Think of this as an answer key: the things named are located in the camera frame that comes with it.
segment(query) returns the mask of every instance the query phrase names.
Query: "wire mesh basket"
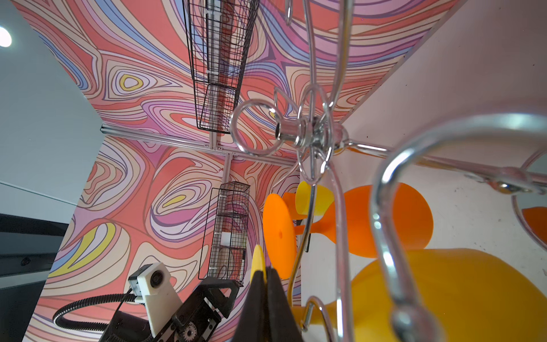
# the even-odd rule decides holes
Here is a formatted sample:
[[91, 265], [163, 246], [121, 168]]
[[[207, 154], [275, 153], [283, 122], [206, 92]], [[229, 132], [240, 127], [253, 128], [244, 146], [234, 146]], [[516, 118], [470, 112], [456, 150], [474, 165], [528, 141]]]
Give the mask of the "wire mesh basket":
[[213, 193], [218, 191], [207, 276], [235, 280], [239, 286], [243, 286], [246, 269], [250, 187], [240, 182], [229, 182], [222, 184], [220, 188], [213, 188], [207, 209], [208, 216], [212, 209]]
[[230, 133], [259, 0], [186, 0], [197, 128]]

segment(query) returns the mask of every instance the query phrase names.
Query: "metal hook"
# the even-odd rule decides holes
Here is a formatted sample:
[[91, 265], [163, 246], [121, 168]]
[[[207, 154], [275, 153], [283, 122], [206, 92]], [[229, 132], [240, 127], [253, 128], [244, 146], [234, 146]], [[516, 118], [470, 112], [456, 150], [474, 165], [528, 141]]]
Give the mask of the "metal hook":
[[508, 113], [449, 121], [404, 143], [388, 156], [375, 176], [370, 197], [370, 225], [389, 295], [396, 305], [392, 326], [401, 341], [441, 341], [443, 333], [435, 317], [421, 304], [393, 226], [392, 206], [398, 179], [406, 167], [441, 143], [503, 132], [547, 140], [547, 117]]
[[336, 338], [334, 337], [334, 331], [333, 331], [333, 324], [330, 322], [329, 314], [327, 313], [327, 308], [325, 308], [325, 304], [323, 302], [315, 297], [314, 295], [311, 295], [307, 302], [306, 302], [306, 309], [304, 310], [304, 319], [300, 322], [300, 327], [302, 331], [307, 331], [308, 327], [310, 326], [311, 321], [311, 315], [313, 313], [313, 308], [317, 308], [319, 312], [321, 312], [321, 318], [323, 319], [323, 327], [325, 328], [325, 335], [327, 335], [327, 341], [328, 342], [336, 342]]
[[[312, 111], [311, 111], [311, 106], [313, 105], [313, 103], [310, 102], [310, 113], [308, 115], [308, 121], [307, 121], [307, 128], [308, 129], [305, 130], [306, 134], [309, 137], [304, 137], [302, 140], [309, 144], [309, 146], [307, 146], [307, 148], [309, 148], [311, 156], [314, 156], [315, 152], [318, 152], [318, 154], [320, 154], [324, 157], [323, 162], [321, 164], [321, 167], [319, 168], [319, 174], [317, 176], [314, 175], [314, 176], [310, 177], [310, 175], [308, 175], [308, 173], [306, 172], [306, 169], [304, 168], [303, 160], [304, 160], [304, 156], [306, 155], [306, 148], [296, 150], [296, 159], [298, 161], [298, 165], [300, 166], [300, 175], [306, 181], [306, 183], [308, 183], [310, 185], [315, 185], [315, 184], [319, 183], [319, 181], [321, 181], [321, 178], [323, 177], [323, 175], [325, 173], [325, 168], [327, 166], [327, 163], [329, 162], [330, 157], [332, 156], [333, 151], [334, 151], [334, 138], [333, 138], [334, 137], [334, 135], [333, 135], [334, 120], [333, 120], [330, 108], [327, 104], [327, 100], [328, 100], [327, 94], [325, 93], [323, 88], [321, 88], [318, 84], [309, 84], [304, 89], [303, 96], [300, 99], [300, 105], [298, 107], [298, 115], [296, 116], [296, 119], [299, 120], [299, 125], [303, 124], [301, 115], [302, 115], [302, 110], [304, 108], [304, 103], [305, 103], [306, 98], [308, 96], [310, 96], [310, 100], [312, 98], [314, 98], [315, 97], [315, 92], [319, 93], [319, 95], [321, 97], [321, 100], [323, 101], [323, 110], [324, 110], [324, 112], [323, 112], [323, 115], [320, 118], [314, 117], [312, 115]], [[326, 118], [326, 120], [327, 120], [326, 127], [324, 127], [325, 126], [325, 122], [324, 122], [325, 120], [322, 120], [323, 118]], [[320, 149], [319, 147], [316, 147], [316, 146], [313, 145], [312, 137], [315, 137], [317, 135], [326, 135], [327, 136], [326, 141], [321, 141], [320, 142], [320, 145], [323, 149]], [[314, 163], [314, 165], [315, 165], [315, 162], [316, 162], [315, 158], [310, 158], [310, 163]]]

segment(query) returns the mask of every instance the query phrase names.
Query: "colorful swirl wallpaper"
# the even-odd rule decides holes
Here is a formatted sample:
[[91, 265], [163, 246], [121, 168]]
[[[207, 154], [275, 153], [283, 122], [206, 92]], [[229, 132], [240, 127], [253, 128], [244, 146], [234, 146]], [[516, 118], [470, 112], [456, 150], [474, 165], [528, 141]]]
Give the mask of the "colorful swirl wallpaper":
[[[207, 215], [211, 189], [219, 187], [222, 156], [107, 137], [61, 244], [51, 273], [32, 315], [24, 341], [95, 341], [97, 332], [69, 331], [51, 317], [75, 300], [129, 289], [127, 277], [144, 264], [163, 262], [171, 284], [185, 300], [205, 277], [214, 226], [215, 202]], [[262, 214], [271, 186], [289, 167], [252, 161], [232, 161], [231, 181], [251, 185], [247, 255], [255, 244], [263, 248]], [[295, 192], [299, 176], [288, 177], [279, 193]], [[203, 231], [206, 230], [205, 245]], [[247, 271], [251, 269], [250, 259]], [[248, 290], [249, 273], [228, 320], [213, 341], [231, 338]], [[300, 302], [300, 279], [295, 287]], [[77, 310], [67, 318], [108, 322], [117, 305]], [[139, 304], [122, 310], [146, 317]]]
[[[350, 59], [336, 104], [341, 120], [457, 0], [356, 0]], [[193, 82], [183, 20], [184, 0], [13, 0], [44, 44], [74, 80], [104, 122], [136, 130], [207, 142], [196, 128]], [[318, 82], [330, 91], [336, 64], [338, 3], [311, 0]], [[284, 23], [284, 0], [261, 0], [240, 102], [272, 100], [274, 87], [300, 101], [310, 82], [302, 3], [294, 1], [293, 23]], [[293, 108], [281, 101], [288, 117]], [[266, 148], [275, 121], [249, 110], [239, 124], [247, 144]], [[230, 135], [220, 144], [235, 146]], [[277, 153], [294, 159], [284, 145]], [[100, 333], [56, 328], [51, 317], [78, 299], [122, 293], [141, 265], [161, 261], [185, 299], [207, 271], [214, 210], [211, 189], [220, 185], [224, 160], [153, 143], [107, 137], [101, 147], [55, 264], [32, 316], [25, 341], [96, 341]], [[270, 187], [288, 167], [234, 160], [231, 180], [251, 185], [247, 255], [263, 244], [261, 211]], [[276, 191], [295, 192], [297, 174]], [[203, 232], [206, 244], [202, 246]], [[249, 275], [235, 309], [213, 341], [231, 338]], [[300, 302], [300, 280], [295, 289]], [[109, 321], [116, 305], [68, 315]], [[141, 305], [123, 310], [145, 316]]]
[[[183, 0], [13, 2], [105, 122], [208, 141], [208, 132], [196, 128]], [[356, 0], [336, 119], [348, 115], [456, 2]], [[311, 1], [318, 82], [327, 92], [337, 59], [338, 7], [337, 1]], [[284, 0], [260, 1], [240, 101], [271, 100], [278, 86], [298, 102], [310, 81], [302, 2], [294, 1], [290, 27], [283, 12]], [[280, 107], [295, 115], [286, 103]], [[249, 111], [242, 120], [241, 134], [250, 146], [272, 144], [273, 118]], [[234, 146], [230, 135], [220, 137], [220, 144]], [[277, 155], [295, 158], [288, 145]]]

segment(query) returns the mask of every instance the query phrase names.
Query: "gray wall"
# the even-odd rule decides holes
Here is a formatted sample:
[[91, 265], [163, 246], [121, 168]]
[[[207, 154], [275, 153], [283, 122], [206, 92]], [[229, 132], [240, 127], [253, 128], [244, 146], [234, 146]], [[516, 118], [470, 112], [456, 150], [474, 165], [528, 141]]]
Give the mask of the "gray wall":
[[0, 26], [0, 212], [68, 223], [103, 141], [101, 120], [8, 0]]

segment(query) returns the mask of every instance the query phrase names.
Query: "ceiling light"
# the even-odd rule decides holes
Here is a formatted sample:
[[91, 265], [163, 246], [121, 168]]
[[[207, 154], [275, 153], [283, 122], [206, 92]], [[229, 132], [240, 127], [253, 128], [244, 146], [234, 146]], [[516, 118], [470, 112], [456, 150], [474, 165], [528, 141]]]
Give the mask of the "ceiling light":
[[8, 30], [0, 26], [0, 47], [7, 48], [11, 45], [11, 36]]

